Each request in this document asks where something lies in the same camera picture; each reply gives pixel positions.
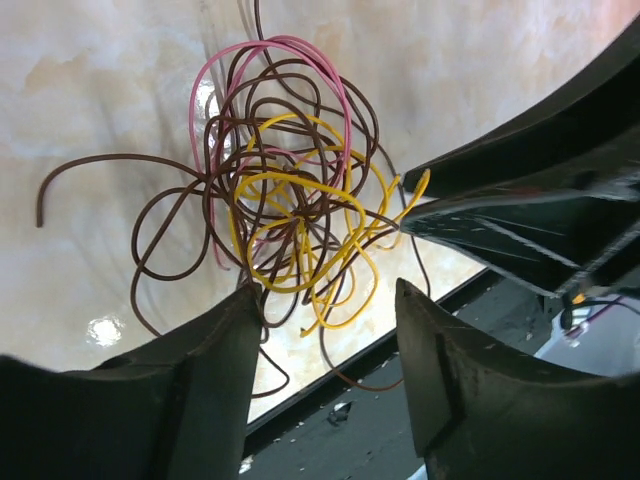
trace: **pink wire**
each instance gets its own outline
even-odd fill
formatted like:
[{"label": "pink wire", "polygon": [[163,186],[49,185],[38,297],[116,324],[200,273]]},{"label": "pink wire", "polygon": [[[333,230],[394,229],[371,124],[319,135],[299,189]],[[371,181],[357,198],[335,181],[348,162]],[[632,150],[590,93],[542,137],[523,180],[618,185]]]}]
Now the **pink wire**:
[{"label": "pink wire", "polygon": [[[237,45],[232,45],[230,47],[227,47],[221,50],[216,55],[211,57],[200,69],[193,83],[193,87],[191,88],[191,96],[189,99],[189,138],[191,140],[191,149],[193,152],[193,157],[194,157],[197,170],[201,173],[203,172],[202,164],[200,162],[200,156],[198,154],[198,143],[197,143],[197,138],[195,133],[195,104],[196,104],[196,94],[197,94],[198,87],[200,86],[200,83],[202,82],[204,75],[214,63],[219,61],[224,55],[227,55],[228,53],[231,53],[235,50],[240,50],[245,47],[253,47],[254,50],[249,54],[248,58],[244,61],[244,63],[240,66],[240,68],[237,70],[236,74],[232,78],[227,95],[231,95],[235,91],[235,89],[238,87],[238,85],[240,85],[244,72],[247,69],[251,60],[253,60],[256,56],[264,52],[269,47],[284,50],[304,60],[305,63],[307,63],[311,68],[313,68],[316,71],[316,73],[320,76],[320,78],[324,80],[324,82],[336,95],[336,97],[338,98],[338,101],[340,102],[343,108],[344,121],[345,121],[344,152],[342,153],[342,155],[339,155],[336,158],[336,160],[331,162],[331,163],[335,163],[342,160],[340,164],[339,174],[336,175],[334,180],[334,183],[337,183],[346,171],[346,162],[348,158],[346,157],[346,155],[350,155],[350,152],[351,152],[351,112],[350,112],[349,102],[347,100],[346,92],[344,90],[344,85],[342,84],[342,80],[340,79],[340,75],[338,74],[336,68],[334,67],[334,65],[331,63],[331,61],[326,55],[324,55],[320,50],[318,50],[311,43],[301,38],[293,37],[290,35],[280,35],[264,41],[249,41],[249,42],[239,43]],[[325,75],[325,73],[322,71],[322,69],[318,65],[320,65],[320,67],[322,67],[322,69],[324,69],[327,72],[327,75]],[[280,153],[287,153],[290,155],[294,155],[292,152],[288,152],[286,150],[282,150],[282,149],[277,149],[277,150]],[[211,162],[212,172],[215,172],[216,167],[219,166],[220,158],[218,155],[215,155],[215,154],[213,155],[213,157],[215,158],[207,159],[207,161]],[[245,161],[241,164],[240,168],[242,169],[246,167],[246,165],[250,160],[251,160],[250,158],[245,159]],[[310,164],[315,164],[315,165],[319,164],[318,162],[310,161],[310,159],[304,159],[304,160]],[[211,223],[212,223],[212,226],[215,228],[215,212],[214,212],[213,200],[211,201],[211,203],[212,203]],[[214,250],[214,255],[216,257],[216,262],[218,263],[218,265],[221,268],[228,270],[228,268],[222,264],[222,260],[220,258],[220,252],[215,242],[213,243],[213,250]]]}]

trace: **marble surface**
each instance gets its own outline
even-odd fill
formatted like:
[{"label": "marble surface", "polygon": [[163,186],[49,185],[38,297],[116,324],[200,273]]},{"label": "marble surface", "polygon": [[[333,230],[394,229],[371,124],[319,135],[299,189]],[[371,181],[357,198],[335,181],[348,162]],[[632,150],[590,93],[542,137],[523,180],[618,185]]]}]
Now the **marble surface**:
[{"label": "marble surface", "polygon": [[[313,42],[361,88],[406,171],[556,89],[615,38],[640,0],[264,0],[263,10],[265,35]],[[247,0],[0,4],[0,352],[55,370],[87,369],[151,339],[129,304],[129,236],[147,200],[184,178],[133,163],[78,168],[51,187],[40,230],[36,190],[51,169],[85,155],[126,151],[192,164],[194,77],[208,56],[255,38],[252,25]],[[203,98],[214,84],[203,82]],[[376,201],[375,189],[368,192]],[[152,257],[156,269],[179,271],[197,255],[202,226],[197,204],[189,207]],[[169,208],[152,212],[142,242]],[[421,242],[420,249],[435,297],[480,269],[446,248]],[[422,285],[408,241],[374,259],[383,279],[372,307],[353,328],[328,335],[336,362],[393,328],[397,276]],[[229,294],[235,276],[209,258],[181,282],[145,280],[142,309],[166,332]],[[273,300],[268,313],[287,301]],[[266,349],[292,382],[254,401],[251,419],[326,372],[317,337],[299,338],[310,319],[300,309],[273,333]],[[260,362],[256,391],[280,381]]]}]

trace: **tangled wire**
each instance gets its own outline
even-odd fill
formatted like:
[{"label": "tangled wire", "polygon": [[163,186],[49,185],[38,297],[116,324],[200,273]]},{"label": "tangled wire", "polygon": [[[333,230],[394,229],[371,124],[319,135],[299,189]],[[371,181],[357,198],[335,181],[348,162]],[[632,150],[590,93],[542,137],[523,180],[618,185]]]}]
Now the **tangled wire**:
[{"label": "tangled wire", "polygon": [[[310,43],[292,36],[276,36],[264,39],[260,22],[259,0],[254,2],[255,24],[258,41],[245,42],[226,48],[213,56],[202,67],[193,85],[189,104],[189,133],[195,168],[180,162],[139,154],[107,154],[85,157],[68,162],[53,170],[43,181],[38,192],[36,224],[44,224],[44,197],[49,184],[62,172],[80,165],[102,161],[134,160],[163,164],[191,177],[186,186],[174,187],[158,193],[138,215],[131,236],[131,253],[136,264],[130,289],[132,309],[141,324],[153,335],[160,332],[145,318],[137,303],[138,284],[142,276],[159,281],[176,281],[195,272],[207,254],[213,252],[218,266],[228,269],[231,262],[240,269],[238,286],[254,285],[262,314],[263,338],[269,339],[269,330],[283,326],[291,318],[297,305],[311,304],[315,321],[302,332],[308,336],[319,330],[321,352],[335,374],[349,384],[370,391],[383,391],[395,387],[367,387],[344,376],[331,362],[327,353],[324,332],[326,329],[343,328],[370,304],[377,287],[379,273],[366,250],[393,248],[382,246],[380,240],[397,232],[398,221],[422,196],[429,181],[425,173],[414,197],[406,204],[400,190],[399,176],[387,152],[380,146],[380,131],[375,112],[351,82],[342,78],[329,59]],[[280,50],[291,58],[274,61],[269,49]],[[226,72],[225,95],[220,113],[206,123],[204,130],[203,159],[200,157],[195,132],[196,93],[203,77],[212,65],[222,57],[235,52]],[[256,59],[266,60],[266,67],[253,78],[247,78],[248,67]],[[321,88],[312,77],[289,71],[291,67],[310,70],[324,83],[340,108],[323,103]],[[313,92],[311,98],[300,94],[291,81],[305,84]],[[260,97],[256,91],[260,85],[275,82],[297,102],[279,97]],[[261,112],[278,109],[286,113],[261,115]],[[325,120],[330,115],[339,118],[342,133]],[[289,144],[302,145],[290,148],[267,140],[267,132],[288,135]],[[364,152],[353,148],[354,133],[364,139]],[[385,175],[372,163],[380,152],[386,161],[393,181],[387,184]],[[380,185],[381,201],[378,208],[364,208],[357,199],[367,181],[373,177]],[[403,211],[394,218],[386,212],[390,195],[395,189],[400,193]],[[199,196],[202,205],[204,240],[196,260],[183,272],[166,275],[147,266],[154,249],[162,240],[172,221],[190,196]],[[148,213],[167,197],[176,197],[167,217],[144,249],[139,248],[138,237]],[[226,243],[218,233],[216,211],[227,212],[231,242]],[[333,232],[345,230],[344,238]],[[429,278],[418,255],[415,240],[411,238],[419,268],[430,291]],[[329,323],[332,311],[348,303],[356,289],[353,263],[361,257],[373,273],[374,284],[368,297],[350,318],[342,323]],[[345,281],[350,278],[346,295]],[[290,294],[291,304],[282,318],[268,319],[264,314],[267,298],[272,294]],[[260,353],[284,377],[282,385],[267,392],[254,394],[254,398],[272,395],[285,388],[289,375],[264,351]]]}]

